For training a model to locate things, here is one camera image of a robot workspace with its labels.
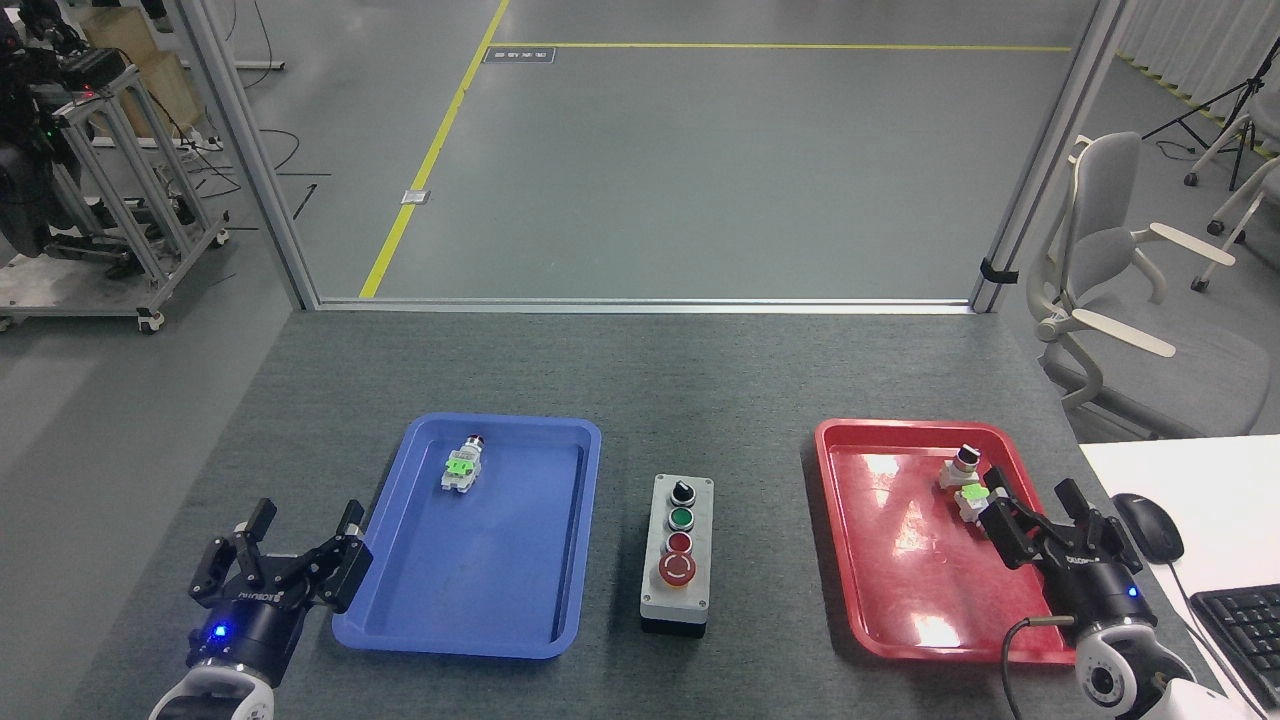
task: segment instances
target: tripod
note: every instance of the tripod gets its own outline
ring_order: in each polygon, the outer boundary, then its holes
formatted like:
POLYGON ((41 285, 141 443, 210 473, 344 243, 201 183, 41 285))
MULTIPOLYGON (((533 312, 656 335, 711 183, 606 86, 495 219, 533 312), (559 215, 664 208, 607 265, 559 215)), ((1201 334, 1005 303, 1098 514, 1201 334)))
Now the tripod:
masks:
MULTIPOLYGON (((1169 127, 1172 127, 1172 126, 1176 124, 1176 126, 1181 126, 1183 129, 1187 131, 1188 135, 1190 135, 1192 137, 1194 137, 1196 142, 1198 142, 1202 149, 1208 150, 1210 149, 1210 143, 1204 142, 1204 138, 1202 138, 1199 135, 1197 135, 1196 131, 1193 131, 1190 128, 1190 126, 1187 124, 1187 122, 1185 122, 1187 118, 1194 115, 1196 113, 1199 113, 1199 111, 1207 109, 1210 105, 1212 105, 1213 102, 1217 102, 1219 100, 1226 97, 1228 95, 1231 95, 1233 92, 1238 92, 1239 95, 1236 95, 1236 97, 1235 97, 1235 105, 1231 108, 1231 114, 1228 115, 1228 118, 1226 118, 1226 126, 1225 127, 1228 127, 1228 128, 1231 127, 1231 123, 1234 123, 1235 119, 1244 110, 1244 104, 1249 100, 1249 97, 1252 97, 1253 95, 1256 95, 1260 90, 1262 90, 1262 86, 1266 85, 1266 82, 1262 79, 1262 77, 1266 76, 1271 70, 1271 63, 1276 59, 1277 54, 1280 54, 1280 37, 1277 37, 1276 41, 1271 44, 1271 50, 1267 51, 1267 56, 1262 59, 1262 64, 1258 65, 1258 69, 1257 69, 1257 72, 1253 73, 1253 76, 1245 78, 1244 81, 1239 82, 1234 87, 1226 90, 1225 92, 1221 92, 1221 94, 1219 94, 1219 95, 1216 95, 1213 97, 1210 97, 1208 100, 1201 102, 1199 105, 1192 108, 1190 110, 1187 110, 1181 115, 1178 115, 1176 118, 1169 120, 1167 123, 1165 123, 1165 124, 1160 126, 1158 128, 1156 128, 1156 129, 1148 132, 1147 135, 1142 136, 1142 138, 1147 140, 1148 137, 1156 135, 1157 132, 1160 132, 1160 131, 1162 131, 1165 128, 1169 128, 1169 127)), ((1249 126, 1240 132, 1240 143, 1235 149, 1235 165, 1231 168, 1231 184, 1229 186, 1229 190, 1231 190, 1231 191, 1235 190, 1235 181, 1236 181, 1236 177, 1240 173, 1240 156, 1244 155, 1245 142, 1248 142, 1248 147, 1253 147, 1253 141, 1256 140, 1256 135, 1257 135, 1257 129, 1253 127, 1252 123, 1249 123, 1249 126)), ((1183 182, 1185 184, 1194 186, 1196 184, 1196 176, 1194 176, 1194 173, 1188 174, 1187 178, 1183 182)))

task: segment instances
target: chair armrest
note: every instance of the chair armrest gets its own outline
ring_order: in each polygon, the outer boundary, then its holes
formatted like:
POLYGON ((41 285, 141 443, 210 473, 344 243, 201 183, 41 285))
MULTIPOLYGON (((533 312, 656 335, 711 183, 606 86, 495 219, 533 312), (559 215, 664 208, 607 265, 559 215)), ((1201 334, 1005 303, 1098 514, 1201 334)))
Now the chair armrest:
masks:
POLYGON ((1047 318, 1041 320, 1036 325, 1036 337, 1042 342, 1053 342, 1059 337, 1075 331, 1092 329, 1098 331, 1102 334, 1114 337, 1120 342, 1129 343, 1139 350, 1146 350, 1152 355, 1158 355, 1161 357, 1172 357, 1176 348, 1160 340, 1158 337, 1144 333, 1138 328, 1126 325, 1120 320, 1114 320, 1094 313, 1093 310, 1084 310, 1083 307, 1076 307, 1071 310, 1069 316, 1059 315, 1056 318, 1047 318))
POLYGON ((1133 240, 1138 243, 1167 240, 1169 242, 1190 250, 1192 252, 1202 258, 1207 258, 1219 265, 1235 264, 1235 258, 1225 250, 1219 250, 1196 236, 1187 234, 1183 231, 1171 228, 1164 223, 1151 223, 1151 227, 1147 229, 1133 233, 1133 240))

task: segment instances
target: white desk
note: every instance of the white desk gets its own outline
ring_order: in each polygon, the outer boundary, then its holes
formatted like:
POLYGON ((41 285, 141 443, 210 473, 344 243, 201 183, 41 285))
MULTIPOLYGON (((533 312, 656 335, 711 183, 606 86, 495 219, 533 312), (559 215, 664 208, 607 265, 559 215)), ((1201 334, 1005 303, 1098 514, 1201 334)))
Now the white desk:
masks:
MULTIPOLYGON (((1280 436, 1117 442, 1080 450, 1107 495, 1146 496, 1178 524, 1187 553, 1175 565, 1188 594, 1280 583, 1280 436)), ((1151 571, 1190 620, 1169 568, 1153 565, 1151 571)), ((1240 702, 1207 655, 1206 662, 1226 694, 1240 702)), ((1280 720, 1280 710, 1268 717, 1280 720)))

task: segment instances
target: caster wheel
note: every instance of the caster wheel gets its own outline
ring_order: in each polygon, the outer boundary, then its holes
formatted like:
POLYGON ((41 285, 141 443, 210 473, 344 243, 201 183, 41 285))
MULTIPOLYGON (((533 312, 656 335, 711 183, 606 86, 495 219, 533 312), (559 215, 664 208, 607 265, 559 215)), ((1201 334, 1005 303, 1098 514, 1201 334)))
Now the caster wheel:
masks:
POLYGON ((160 332, 160 327, 164 325, 164 313, 156 313, 154 315, 138 314, 138 331, 142 334, 156 334, 160 332))

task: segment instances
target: red emergency stop button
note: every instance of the red emergency stop button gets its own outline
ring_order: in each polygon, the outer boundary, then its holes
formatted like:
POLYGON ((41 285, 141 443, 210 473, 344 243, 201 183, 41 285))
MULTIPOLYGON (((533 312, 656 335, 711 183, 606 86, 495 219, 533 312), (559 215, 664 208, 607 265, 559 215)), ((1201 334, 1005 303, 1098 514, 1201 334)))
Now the red emergency stop button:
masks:
POLYGON ((687 585, 695 573, 698 565, 694 564, 694 556, 687 552, 668 552, 658 561, 658 574, 673 588, 687 585))

